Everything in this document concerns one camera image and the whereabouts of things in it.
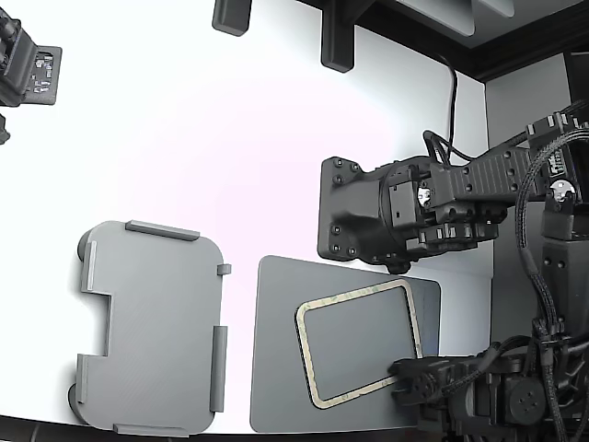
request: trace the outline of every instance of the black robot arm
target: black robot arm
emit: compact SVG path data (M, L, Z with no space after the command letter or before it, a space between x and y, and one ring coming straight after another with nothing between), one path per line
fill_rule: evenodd
M589 128L557 112L489 152L452 166L448 143L424 135L429 155L363 172L323 163L318 252L404 273L411 262L494 239L515 206L516 241L538 298L531 337L476 356L401 360L394 398L419 408L419 428L456 440L575 442L589 419ZM529 146L518 146L527 140ZM525 204L546 201L544 258L527 248ZM521 348L523 353L506 355Z

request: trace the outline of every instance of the rectangular frame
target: rectangular frame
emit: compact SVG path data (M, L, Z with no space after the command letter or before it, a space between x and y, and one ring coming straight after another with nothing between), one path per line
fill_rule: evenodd
M388 377L388 378L380 379L376 382L365 385L359 389L343 393L340 396L335 396L333 398L327 399L326 401L322 400L319 397L317 382L315 381L315 371L313 369L311 350L309 347L308 336L306 333L306 325L305 325L306 313L310 310L315 310L317 308L324 308L324 307L332 306L334 304L339 304L341 302L359 299L361 297L367 297L370 295L374 295L376 293L381 293L381 292L385 292L387 290L391 290L393 288L402 288L405 291L405 299L407 301L411 335L413 338L413 346L414 346L414 350L415 350L415 356L417 358L422 358L423 357L422 340L420 337L419 324L417 323L417 314L415 311L415 303L413 301L413 294L411 292L411 287L410 287L409 283L407 281L405 281L404 279L388 281L386 283L377 284L377 285L370 285L365 288L359 288L357 290L352 290L350 292L341 293L341 294L335 295L333 297L323 297L321 299L308 301L308 302L302 304L296 310L296 315L295 315L296 332L298 334L298 340L301 344L301 352L302 352L302 356L303 356L303 363L305 366L306 381L307 381L307 385L309 387L309 394L311 396L311 401L319 409L325 410L325 409L334 407L336 405L340 405L341 403L351 401L352 399L359 398L360 396L364 396L365 394L372 393L373 391L380 390L388 385L393 384L396 381L396 379L395 379L395 377L392 377L392 376Z

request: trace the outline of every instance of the white table surface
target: white table surface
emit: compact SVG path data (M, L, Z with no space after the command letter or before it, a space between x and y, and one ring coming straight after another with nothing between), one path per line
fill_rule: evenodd
M357 29L355 68L324 68L320 12L295 0L255 0L242 38L213 30L214 0L2 7L64 59L56 106L3 110L13 136L0 148L0 415L76 422L66 399L76 355L103 353L106 321L106 299L79 292L76 245L103 221L137 219L199 230L233 264L225 412L207 431L252 432L260 259L321 262L323 159L369 170L424 154L425 129L446 133L445 66ZM456 145L487 149L484 86L463 76ZM443 289L442 354L485 347L491 245L410 275Z

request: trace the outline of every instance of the gray plastic tray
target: gray plastic tray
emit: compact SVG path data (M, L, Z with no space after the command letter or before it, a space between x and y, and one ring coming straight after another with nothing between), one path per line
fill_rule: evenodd
M109 221L78 246L82 291L108 296L105 355L78 355L68 399L120 434L195 435L223 410L226 327L217 246L198 232Z
M390 387L320 409L309 391L297 310L307 301L402 279L410 286L423 355L437 355L440 286L433 281L275 256L260 262L250 422L260 433L316 433L415 425ZM309 310L306 338L318 395L340 397L388 377L397 359L414 357L403 288Z

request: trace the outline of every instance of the black bracket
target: black bracket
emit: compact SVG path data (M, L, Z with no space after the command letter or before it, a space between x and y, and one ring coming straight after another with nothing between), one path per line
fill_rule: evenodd
M249 29L251 0L215 0L213 28L241 37Z
M321 63L339 72L353 69L354 25L375 0L327 0L323 7Z

